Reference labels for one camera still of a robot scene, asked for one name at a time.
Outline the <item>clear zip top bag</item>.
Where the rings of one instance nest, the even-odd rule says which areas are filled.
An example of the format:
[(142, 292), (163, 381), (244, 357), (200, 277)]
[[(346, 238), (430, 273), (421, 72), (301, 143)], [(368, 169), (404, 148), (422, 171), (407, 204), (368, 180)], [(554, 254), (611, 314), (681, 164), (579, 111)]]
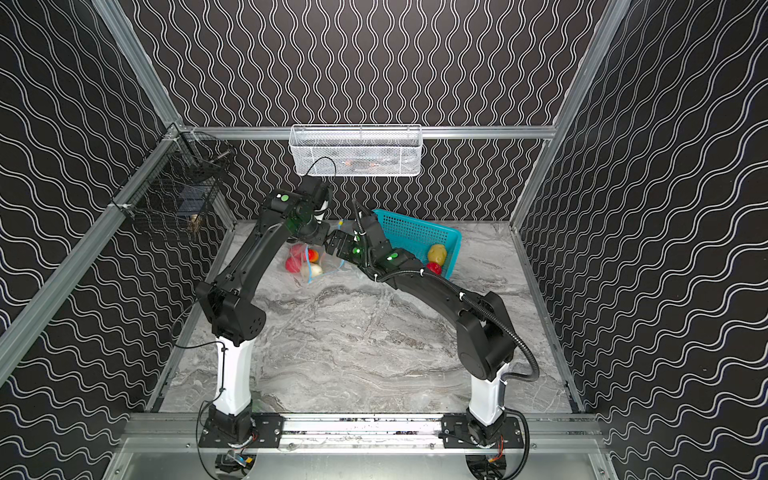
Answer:
[[(294, 245), (294, 244), (291, 244), (289, 246), (288, 254), (287, 254), (286, 259), (291, 257), (289, 251), (290, 251), (291, 246)], [(297, 279), (297, 281), (305, 283), (305, 284), (315, 283), (315, 282), (318, 282), (318, 281), (320, 281), (322, 279), (325, 279), (325, 278), (329, 277), (330, 275), (333, 275), (333, 274), (336, 274), (337, 272), (340, 272), (346, 266), (346, 262), (344, 260), (341, 260), (341, 259), (339, 259), (339, 258), (337, 258), (337, 257), (335, 257), (335, 256), (333, 256), (333, 255), (331, 255), (329, 253), (326, 253), (321, 246), (310, 245), (310, 244), (306, 244), (306, 245), (308, 247), (308, 250), (309, 249), (314, 249), (314, 250), (316, 250), (319, 253), (319, 255), (320, 255), (319, 261), (317, 263), (314, 263), (314, 264), (320, 265), (322, 267), (322, 269), (324, 270), (324, 274), (319, 276), (319, 277), (316, 277), (316, 278), (310, 278), (308, 276), (309, 265), (311, 264), (311, 262), (308, 260), (308, 255), (307, 255), (306, 260), (302, 261), (303, 264), (302, 264), (301, 272), (298, 273), (298, 274), (292, 274), (292, 273), (288, 272), (285, 269), (285, 267), (284, 267), (284, 263), (285, 263), (285, 261), (284, 261), (284, 263), (283, 263), (284, 269), (288, 273), (293, 275)]]

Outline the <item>yellow potato toy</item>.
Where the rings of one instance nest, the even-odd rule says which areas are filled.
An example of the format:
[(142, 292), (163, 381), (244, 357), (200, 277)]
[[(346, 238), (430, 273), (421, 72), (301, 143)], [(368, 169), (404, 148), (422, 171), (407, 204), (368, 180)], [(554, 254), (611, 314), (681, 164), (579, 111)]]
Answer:
[(445, 264), (447, 256), (447, 248), (443, 244), (433, 244), (427, 252), (428, 262), (435, 263), (439, 266), (443, 266)]

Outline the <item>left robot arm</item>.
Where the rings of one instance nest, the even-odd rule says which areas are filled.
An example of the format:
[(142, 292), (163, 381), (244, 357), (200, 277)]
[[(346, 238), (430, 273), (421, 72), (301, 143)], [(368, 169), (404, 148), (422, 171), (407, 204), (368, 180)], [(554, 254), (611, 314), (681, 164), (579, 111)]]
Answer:
[(266, 312), (253, 303), (274, 257), (289, 239), (323, 241), (329, 226), (323, 215), (331, 199), (329, 184), (305, 177), (294, 191), (276, 190), (259, 208), (256, 225), (229, 264), (195, 289), (198, 304), (217, 344), (217, 393), (206, 408), (206, 429), (234, 446), (253, 436), (250, 368)]

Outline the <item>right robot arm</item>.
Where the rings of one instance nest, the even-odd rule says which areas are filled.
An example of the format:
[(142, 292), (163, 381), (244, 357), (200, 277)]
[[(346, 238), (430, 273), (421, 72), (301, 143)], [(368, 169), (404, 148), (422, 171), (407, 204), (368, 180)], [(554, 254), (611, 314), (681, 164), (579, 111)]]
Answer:
[(510, 440), (506, 384), (509, 380), (535, 382), (541, 370), (501, 297), (463, 288), (435, 273), (412, 252), (394, 246), (373, 212), (358, 213), (352, 231), (329, 233), (323, 246), (371, 281), (417, 298), (454, 328), (457, 357), (471, 375), (471, 396), (460, 429), (442, 437), (452, 444), (480, 448), (499, 447)]

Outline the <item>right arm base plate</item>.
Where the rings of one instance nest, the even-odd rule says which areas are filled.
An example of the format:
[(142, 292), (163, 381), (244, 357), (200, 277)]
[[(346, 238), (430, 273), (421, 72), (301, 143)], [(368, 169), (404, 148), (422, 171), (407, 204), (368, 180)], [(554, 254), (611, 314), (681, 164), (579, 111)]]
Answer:
[(484, 425), (469, 412), (445, 414), (441, 418), (438, 437), (447, 449), (522, 448), (523, 430), (517, 417), (502, 413), (491, 425)]

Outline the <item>dark red apple toy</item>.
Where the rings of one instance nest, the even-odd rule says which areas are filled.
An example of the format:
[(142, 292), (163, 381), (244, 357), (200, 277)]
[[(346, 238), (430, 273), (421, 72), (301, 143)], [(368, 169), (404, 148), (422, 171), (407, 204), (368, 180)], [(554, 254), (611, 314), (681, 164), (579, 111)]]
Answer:
[(298, 274), (301, 272), (302, 264), (300, 257), (289, 257), (285, 260), (284, 267), (288, 272)]

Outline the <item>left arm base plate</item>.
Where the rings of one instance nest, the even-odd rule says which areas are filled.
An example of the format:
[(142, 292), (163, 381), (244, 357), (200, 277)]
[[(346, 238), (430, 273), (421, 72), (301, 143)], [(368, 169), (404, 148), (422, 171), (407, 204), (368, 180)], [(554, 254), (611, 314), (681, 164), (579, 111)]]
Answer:
[(277, 448), (285, 418), (277, 413), (242, 412), (225, 415), (215, 411), (199, 436), (201, 448)]

